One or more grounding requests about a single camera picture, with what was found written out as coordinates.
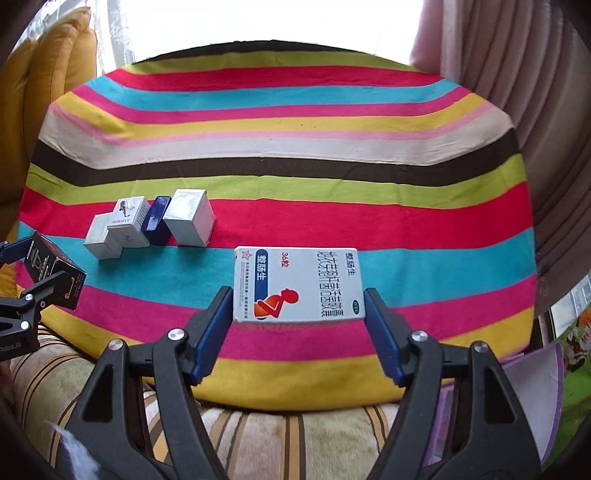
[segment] yellow cushion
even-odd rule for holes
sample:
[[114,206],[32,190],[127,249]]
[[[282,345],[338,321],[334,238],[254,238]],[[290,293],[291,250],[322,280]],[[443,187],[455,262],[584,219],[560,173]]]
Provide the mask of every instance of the yellow cushion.
[[[15,223],[6,240],[17,239],[18,225]],[[17,296],[17,269],[15,264],[3,265],[0,268],[0,297],[15,298]]]
[[24,103],[24,137],[29,160],[49,104],[96,77],[96,35],[88,28],[89,23],[90,8],[77,8],[39,39]]
[[20,198],[29,163],[22,128],[22,109],[37,42],[26,39],[0,70],[0,203]]

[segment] metal screw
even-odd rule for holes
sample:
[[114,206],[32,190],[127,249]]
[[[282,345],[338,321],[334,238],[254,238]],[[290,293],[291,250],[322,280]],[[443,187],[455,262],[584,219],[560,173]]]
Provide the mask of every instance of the metal screw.
[[121,340],[120,338],[113,338],[110,342],[109,342],[109,350],[119,350],[123,347],[123,340]]
[[488,345],[485,342],[475,342],[474,350],[476,350],[478,353],[487,353]]
[[168,333],[168,338],[171,340],[180,340],[184,337],[184,330],[182,328],[173,328]]
[[429,338],[429,334],[425,330],[415,330],[410,336],[415,342],[424,342]]

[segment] striped blanket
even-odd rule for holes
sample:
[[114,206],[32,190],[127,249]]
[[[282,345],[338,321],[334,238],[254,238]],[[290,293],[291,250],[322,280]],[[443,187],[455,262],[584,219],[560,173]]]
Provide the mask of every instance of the striped blanket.
[[[120,197],[207,189],[207,249],[126,249],[97,261],[90,221]],[[87,272],[75,312],[44,321],[99,356],[156,340],[233,283],[237,245],[355,247],[412,327],[499,357],[527,344],[536,267],[511,121],[465,88],[379,57],[247,42],[126,66],[54,102],[22,200],[20,236],[48,235]],[[17,280],[27,287],[23,268]],[[199,398],[266,410],[395,400],[362,322],[232,327]]]

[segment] stack of boxes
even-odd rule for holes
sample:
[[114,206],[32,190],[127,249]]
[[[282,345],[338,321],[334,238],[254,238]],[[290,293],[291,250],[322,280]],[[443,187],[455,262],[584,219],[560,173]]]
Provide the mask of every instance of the stack of boxes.
[[119,258],[124,248],[166,245],[172,235],[179,245],[206,247],[215,216],[205,190],[178,189],[172,197],[117,200],[111,213],[95,215],[84,242],[99,260]]

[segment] white medicine box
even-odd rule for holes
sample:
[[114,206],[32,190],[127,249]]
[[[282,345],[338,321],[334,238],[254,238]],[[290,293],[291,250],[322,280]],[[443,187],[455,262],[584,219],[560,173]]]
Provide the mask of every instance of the white medicine box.
[[119,258],[123,250],[113,232],[107,230],[110,219],[110,213],[95,215],[84,240],[84,246],[99,260]]
[[149,247],[150,242],[142,233],[142,224],[150,204],[145,197],[128,197],[117,200],[107,228],[125,248]]
[[237,247],[234,320],[285,328],[365,318],[354,248]]
[[164,221],[179,245],[206,247],[216,221],[206,190],[178,189]]

